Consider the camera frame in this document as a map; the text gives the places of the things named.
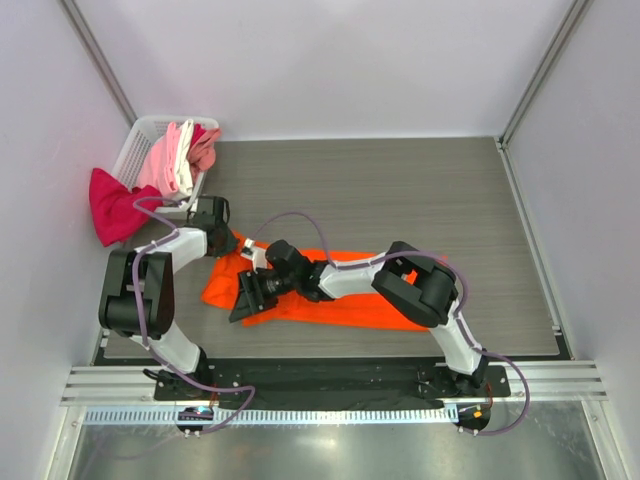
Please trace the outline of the orange t-shirt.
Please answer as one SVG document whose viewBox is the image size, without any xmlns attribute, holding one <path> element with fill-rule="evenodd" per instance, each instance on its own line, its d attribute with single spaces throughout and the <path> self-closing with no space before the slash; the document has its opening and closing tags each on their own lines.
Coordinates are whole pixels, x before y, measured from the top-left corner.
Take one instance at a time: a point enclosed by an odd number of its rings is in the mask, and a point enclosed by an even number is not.
<svg viewBox="0 0 640 480">
<path fill-rule="evenodd" d="M 269 245 L 257 243 L 266 248 Z M 318 249 L 299 250 L 312 260 L 328 259 Z M 366 257 L 362 252 L 341 252 L 334 261 L 355 261 Z M 225 309 L 230 314 L 238 293 L 237 275 L 251 268 L 251 262 L 240 252 L 230 253 L 217 260 L 204 288 L 201 299 L 209 305 Z M 275 309 L 239 321 L 249 327 L 271 320 L 288 320 L 305 323 L 338 325 L 355 328 L 426 331 L 403 318 L 377 294 L 364 294 L 331 302 L 312 303 L 296 293 L 285 295 Z"/>
</svg>

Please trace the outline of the salmon pink t-shirt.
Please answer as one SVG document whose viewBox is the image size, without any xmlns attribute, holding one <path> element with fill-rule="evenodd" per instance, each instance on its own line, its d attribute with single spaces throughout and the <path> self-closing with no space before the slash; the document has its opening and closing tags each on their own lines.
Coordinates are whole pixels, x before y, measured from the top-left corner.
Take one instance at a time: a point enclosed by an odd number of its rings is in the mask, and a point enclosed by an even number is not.
<svg viewBox="0 0 640 480">
<path fill-rule="evenodd" d="M 216 161 L 214 144 L 221 136 L 219 128 L 205 129 L 196 124 L 187 154 L 187 161 L 194 176 L 209 170 Z"/>
</svg>

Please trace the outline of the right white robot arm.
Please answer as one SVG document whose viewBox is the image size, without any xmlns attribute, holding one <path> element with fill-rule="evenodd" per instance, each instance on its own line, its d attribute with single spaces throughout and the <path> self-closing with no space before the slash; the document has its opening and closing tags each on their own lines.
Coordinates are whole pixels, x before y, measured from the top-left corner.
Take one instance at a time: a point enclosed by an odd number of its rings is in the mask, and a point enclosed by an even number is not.
<svg viewBox="0 0 640 480">
<path fill-rule="evenodd" d="M 247 240 L 240 255 L 251 268 L 237 275 L 231 323 L 273 310 L 287 294 L 312 303 L 377 294 L 412 324 L 431 331 L 454 391 L 473 395 L 487 382 L 488 360 L 466 331 L 453 270 L 409 244 L 394 242 L 355 261 L 312 260 L 285 240 L 266 248 Z"/>
</svg>

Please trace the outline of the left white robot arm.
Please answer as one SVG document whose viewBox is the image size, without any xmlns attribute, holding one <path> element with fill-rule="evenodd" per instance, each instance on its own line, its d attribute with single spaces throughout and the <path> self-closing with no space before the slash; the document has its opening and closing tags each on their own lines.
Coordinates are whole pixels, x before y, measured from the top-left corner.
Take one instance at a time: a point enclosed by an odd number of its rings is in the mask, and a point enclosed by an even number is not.
<svg viewBox="0 0 640 480">
<path fill-rule="evenodd" d="M 142 346 L 160 364 L 157 371 L 144 371 L 160 387 L 193 399 L 207 394 L 245 394 L 251 399 L 253 386 L 215 384 L 204 349 L 175 319 L 174 274 L 206 256 L 226 255 L 238 245 L 229 228 L 229 201 L 204 195 L 187 224 L 177 227 L 146 207 L 152 200 L 138 199 L 133 208 L 168 226 L 169 233 L 134 250 L 110 254 L 98 308 L 100 325 Z"/>
</svg>

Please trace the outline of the light pink t-shirt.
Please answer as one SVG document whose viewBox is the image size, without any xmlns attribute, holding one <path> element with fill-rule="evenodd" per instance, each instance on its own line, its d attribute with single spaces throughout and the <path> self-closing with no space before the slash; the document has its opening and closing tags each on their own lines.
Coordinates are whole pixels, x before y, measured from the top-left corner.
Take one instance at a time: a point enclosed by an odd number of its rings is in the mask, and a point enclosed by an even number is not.
<svg viewBox="0 0 640 480">
<path fill-rule="evenodd" d="M 181 130 L 175 122 L 168 124 L 165 133 L 147 153 L 139 171 L 136 186 L 152 186 L 165 198 L 178 193 L 175 165 Z"/>
</svg>

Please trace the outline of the white plastic laundry basket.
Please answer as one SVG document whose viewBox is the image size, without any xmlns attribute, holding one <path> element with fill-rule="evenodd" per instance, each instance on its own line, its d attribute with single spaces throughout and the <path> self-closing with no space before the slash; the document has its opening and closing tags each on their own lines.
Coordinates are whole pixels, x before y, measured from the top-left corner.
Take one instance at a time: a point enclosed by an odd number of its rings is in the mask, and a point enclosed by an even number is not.
<svg viewBox="0 0 640 480">
<path fill-rule="evenodd" d="M 131 127 L 124 142 L 111 176 L 128 189 L 133 188 L 138 180 L 139 172 L 147 154 L 156 141 L 166 133 L 171 122 L 181 125 L 189 116 L 178 115 L 147 115 L 139 117 Z M 200 173 L 194 181 L 192 195 L 180 200 L 175 206 L 164 205 L 156 212 L 169 219 L 185 219 L 189 213 L 195 212 L 198 206 L 198 196 L 202 192 L 205 173 Z"/>
</svg>

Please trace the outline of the aluminium frame post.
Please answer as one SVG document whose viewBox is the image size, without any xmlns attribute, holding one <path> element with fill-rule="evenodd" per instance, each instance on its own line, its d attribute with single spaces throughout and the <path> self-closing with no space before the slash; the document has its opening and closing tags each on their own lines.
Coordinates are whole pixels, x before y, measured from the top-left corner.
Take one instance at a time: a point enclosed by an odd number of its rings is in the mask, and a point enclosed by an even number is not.
<svg viewBox="0 0 640 480">
<path fill-rule="evenodd" d="M 583 18 L 586 16 L 592 0 L 573 0 L 557 27 L 542 59 L 537 65 L 533 76 L 525 88 L 516 108 L 509 118 L 503 133 L 497 138 L 501 150 L 505 150 L 514 139 L 519 127 L 529 113 L 537 96 L 549 80 L 553 69 L 559 62 L 571 38 L 576 33 Z"/>
<path fill-rule="evenodd" d="M 86 55 L 103 82 L 115 106 L 129 126 L 138 118 L 131 102 L 115 75 L 106 55 L 99 45 L 89 23 L 74 0 L 59 0 L 58 4 L 72 30 L 80 41 Z"/>
</svg>

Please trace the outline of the white t-shirt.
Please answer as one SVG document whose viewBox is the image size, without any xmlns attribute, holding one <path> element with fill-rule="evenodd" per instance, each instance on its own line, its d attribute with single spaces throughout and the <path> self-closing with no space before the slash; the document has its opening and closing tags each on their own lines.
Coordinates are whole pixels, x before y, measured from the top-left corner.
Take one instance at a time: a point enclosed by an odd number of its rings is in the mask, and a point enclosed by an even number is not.
<svg viewBox="0 0 640 480">
<path fill-rule="evenodd" d="M 191 173 L 188 153 L 191 147 L 191 140 L 194 133 L 194 121 L 187 119 L 179 127 L 179 137 L 176 146 L 174 177 L 176 183 L 175 199 L 184 199 L 193 192 L 194 180 Z"/>
</svg>

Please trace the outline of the aluminium front rail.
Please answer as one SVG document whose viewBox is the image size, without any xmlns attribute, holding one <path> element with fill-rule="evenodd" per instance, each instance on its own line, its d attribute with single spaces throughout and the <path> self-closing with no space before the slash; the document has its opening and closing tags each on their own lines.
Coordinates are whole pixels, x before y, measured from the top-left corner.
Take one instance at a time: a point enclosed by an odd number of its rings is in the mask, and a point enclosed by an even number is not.
<svg viewBox="0 0 640 480">
<path fill-rule="evenodd" d="M 519 361 L 531 397 L 538 401 L 605 400 L 607 394 L 592 361 Z M 155 383 L 141 366 L 74 367 L 60 404 L 144 405 L 153 401 Z"/>
</svg>

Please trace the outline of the magenta t-shirt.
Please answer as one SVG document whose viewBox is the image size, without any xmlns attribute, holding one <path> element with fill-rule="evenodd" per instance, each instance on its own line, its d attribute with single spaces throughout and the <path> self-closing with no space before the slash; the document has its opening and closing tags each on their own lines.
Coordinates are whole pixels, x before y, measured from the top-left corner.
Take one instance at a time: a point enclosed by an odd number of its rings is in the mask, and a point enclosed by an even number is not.
<svg viewBox="0 0 640 480">
<path fill-rule="evenodd" d="M 106 171 L 94 168 L 89 183 L 89 206 L 94 230 L 103 247 L 128 240 L 141 229 L 150 216 L 134 207 L 155 211 L 163 204 L 160 192 L 153 186 L 127 189 Z"/>
</svg>

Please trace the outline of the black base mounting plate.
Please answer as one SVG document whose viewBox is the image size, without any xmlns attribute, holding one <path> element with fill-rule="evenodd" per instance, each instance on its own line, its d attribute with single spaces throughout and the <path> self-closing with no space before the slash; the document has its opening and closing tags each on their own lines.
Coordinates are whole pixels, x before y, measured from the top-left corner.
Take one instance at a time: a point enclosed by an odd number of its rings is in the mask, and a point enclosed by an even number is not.
<svg viewBox="0 0 640 480">
<path fill-rule="evenodd" d="M 227 358 L 210 362 L 216 388 L 253 386 L 250 410 L 435 409 L 445 399 L 506 398 L 506 370 L 491 364 L 479 388 L 454 380 L 440 357 Z"/>
</svg>

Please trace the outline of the left aluminium frame post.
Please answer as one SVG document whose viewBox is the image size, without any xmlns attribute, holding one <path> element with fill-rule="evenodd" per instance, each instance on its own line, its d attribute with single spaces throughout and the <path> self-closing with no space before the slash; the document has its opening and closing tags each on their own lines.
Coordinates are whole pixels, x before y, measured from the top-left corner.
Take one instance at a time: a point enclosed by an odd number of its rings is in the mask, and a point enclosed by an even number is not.
<svg viewBox="0 0 640 480">
<path fill-rule="evenodd" d="M 115 75 L 106 55 L 99 45 L 89 23 L 74 0 L 59 0 L 58 4 L 72 30 L 80 41 L 86 55 L 103 82 L 115 106 L 129 126 L 138 118 L 131 102 Z"/>
</svg>

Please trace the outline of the right aluminium frame post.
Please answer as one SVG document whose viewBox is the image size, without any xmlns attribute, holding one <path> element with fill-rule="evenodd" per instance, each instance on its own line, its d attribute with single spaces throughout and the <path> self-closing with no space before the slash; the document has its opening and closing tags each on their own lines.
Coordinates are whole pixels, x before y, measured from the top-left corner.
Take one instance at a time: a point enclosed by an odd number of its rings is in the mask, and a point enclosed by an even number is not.
<svg viewBox="0 0 640 480">
<path fill-rule="evenodd" d="M 586 16 L 592 0 L 573 0 L 557 27 L 542 59 L 537 65 L 533 76 L 525 88 L 516 108 L 509 118 L 503 133 L 497 138 L 501 150 L 505 150 L 514 139 L 519 127 L 529 113 L 537 96 L 549 80 L 553 69 L 559 62 L 571 38 L 576 33 L 583 18 Z"/>
</svg>

